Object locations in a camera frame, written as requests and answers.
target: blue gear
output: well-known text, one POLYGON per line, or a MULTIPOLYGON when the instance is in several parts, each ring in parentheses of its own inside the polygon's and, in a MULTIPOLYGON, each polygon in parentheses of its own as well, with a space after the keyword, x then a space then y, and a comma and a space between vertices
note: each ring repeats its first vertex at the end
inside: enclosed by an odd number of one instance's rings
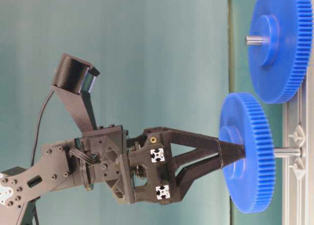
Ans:
POLYGON ((228 95, 220 114, 219 139, 245 147, 245 159, 223 168, 234 204, 242 213, 264 211, 274 193, 276 164, 269 124, 253 95, 228 95))
POLYGON ((254 89, 266 103, 284 103, 298 91, 307 72, 313 32, 311 0, 257 0, 250 35, 263 37, 249 46, 254 89))

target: wire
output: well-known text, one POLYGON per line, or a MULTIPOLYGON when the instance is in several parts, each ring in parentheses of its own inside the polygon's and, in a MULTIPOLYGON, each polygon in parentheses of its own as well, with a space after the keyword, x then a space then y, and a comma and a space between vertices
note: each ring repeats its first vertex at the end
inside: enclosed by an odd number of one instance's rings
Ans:
POLYGON ((93 157, 88 156, 85 153, 83 153, 80 150, 75 149, 75 148, 73 148, 69 151, 69 155, 70 155, 70 157, 75 156, 89 165, 97 164, 97 163, 99 163, 99 160, 100 160, 99 154, 95 158, 93 158, 93 157))
MULTIPOLYGON (((46 108, 46 105, 48 103, 48 101, 50 100, 50 98, 52 97, 54 91, 50 90, 48 96, 46 97, 44 103, 41 106, 38 118, 37 118, 37 123, 36 123, 36 128, 35 128, 35 138, 34 138, 34 145, 33 145, 33 149, 32 149, 32 153, 31 153, 31 162, 30 162, 30 166, 32 167, 34 165, 34 161, 35 161, 35 155, 36 155, 36 149, 37 149, 37 143, 38 143, 38 136, 39 136, 39 127, 40 127, 40 122, 41 122, 41 118, 43 116, 44 110, 46 108)), ((37 209, 36 206, 34 207, 34 217, 35 217, 35 221, 36 221, 36 225, 39 225, 39 220, 38 220, 38 214, 37 214, 37 209)))

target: bolt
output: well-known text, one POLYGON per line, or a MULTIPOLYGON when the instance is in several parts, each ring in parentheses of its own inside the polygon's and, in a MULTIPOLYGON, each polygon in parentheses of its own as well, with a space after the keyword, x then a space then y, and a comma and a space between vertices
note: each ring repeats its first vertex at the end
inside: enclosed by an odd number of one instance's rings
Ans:
POLYGON ((154 144, 154 143, 157 142, 157 139, 155 137, 151 137, 150 141, 151 141, 152 144, 154 144))

